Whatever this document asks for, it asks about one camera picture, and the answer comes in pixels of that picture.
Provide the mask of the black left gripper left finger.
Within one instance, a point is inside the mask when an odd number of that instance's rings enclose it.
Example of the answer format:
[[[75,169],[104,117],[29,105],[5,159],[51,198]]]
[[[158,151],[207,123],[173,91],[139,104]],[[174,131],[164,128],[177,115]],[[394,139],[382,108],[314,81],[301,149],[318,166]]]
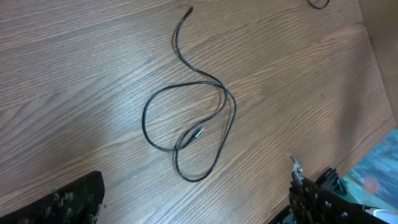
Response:
[[[1,217],[1,224],[95,224],[104,193],[102,173],[94,170]]]

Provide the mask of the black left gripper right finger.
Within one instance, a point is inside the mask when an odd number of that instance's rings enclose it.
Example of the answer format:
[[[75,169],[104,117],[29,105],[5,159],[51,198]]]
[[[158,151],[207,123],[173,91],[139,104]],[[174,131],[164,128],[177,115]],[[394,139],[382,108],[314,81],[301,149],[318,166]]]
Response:
[[[384,223],[384,220],[366,211],[369,207],[349,202],[306,179],[296,158],[289,157],[293,162],[289,203],[295,223]]]

